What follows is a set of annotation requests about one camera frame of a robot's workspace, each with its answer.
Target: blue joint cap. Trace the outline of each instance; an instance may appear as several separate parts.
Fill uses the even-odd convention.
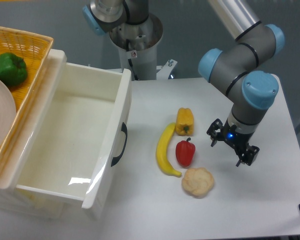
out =
[[[98,36],[103,36],[106,34],[105,31],[103,31],[103,29],[99,26],[99,24],[97,23],[87,6],[84,6],[82,8],[82,12],[86,22],[95,34],[97,34]]]
[[[242,82],[242,94],[254,108],[267,110],[275,101],[279,84],[274,76],[263,71],[250,72]]]
[[[217,48],[211,49],[201,58],[199,62],[198,72],[203,78],[205,78],[205,80],[207,80],[208,83],[210,83],[211,72],[221,53],[222,51]]]
[[[274,55],[276,55],[284,48],[284,45],[286,42],[284,32],[279,27],[277,27],[276,25],[273,25],[273,24],[268,24],[265,26],[270,28],[274,34],[274,37],[275,37]]]

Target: cable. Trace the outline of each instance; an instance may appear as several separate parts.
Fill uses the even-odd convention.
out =
[[[129,39],[125,40],[125,50],[127,52],[129,52],[129,42],[130,42]],[[129,66],[131,67],[132,74],[134,76],[134,80],[139,81],[140,79],[138,78],[137,74],[135,73],[134,65],[132,64],[131,58],[128,59],[128,63],[129,63]]]

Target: robotic arm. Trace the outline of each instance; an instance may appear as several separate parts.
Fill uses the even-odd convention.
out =
[[[134,80],[157,78],[157,45],[163,26],[149,13],[148,0],[93,0],[83,8],[83,15],[97,35],[109,32],[121,68],[130,69]]]
[[[253,70],[283,48],[285,37],[275,25],[263,25],[243,0],[209,3],[237,45],[224,52],[211,49],[199,63],[199,73],[233,102],[225,124],[215,120],[207,134],[212,147],[223,141],[234,149],[237,167],[240,163],[250,166],[259,148],[250,146],[249,140],[279,90],[274,76]],[[122,69],[130,69],[135,80],[156,79],[157,45],[163,27],[149,13],[147,0],[93,0],[83,14],[97,35],[109,32]]]
[[[207,134],[212,147],[217,141],[224,141],[234,149],[239,158],[237,167],[240,163],[250,166],[259,148],[248,142],[279,90],[274,76],[252,70],[277,54],[285,37],[275,25],[263,25],[244,1],[209,3],[238,44],[225,52],[212,49],[199,63],[199,73],[233,102],[225,124],[215,120]]]

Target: banana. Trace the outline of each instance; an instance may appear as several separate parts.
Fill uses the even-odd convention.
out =
[[[168,145],[175,132],[175,128],[176,124],[174,122],[166,126],[158,141],[158,145],[156,146],[155,157],[162,172],[167,175],[181,177],[182,173],[175,170],[167,158]]]

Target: yellow bell pepper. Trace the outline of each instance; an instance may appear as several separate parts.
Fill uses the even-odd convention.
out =
[[[176,116],[175,131],[180,136],[191,136],[194,133],[194,115],[190,108],[179,108]]]

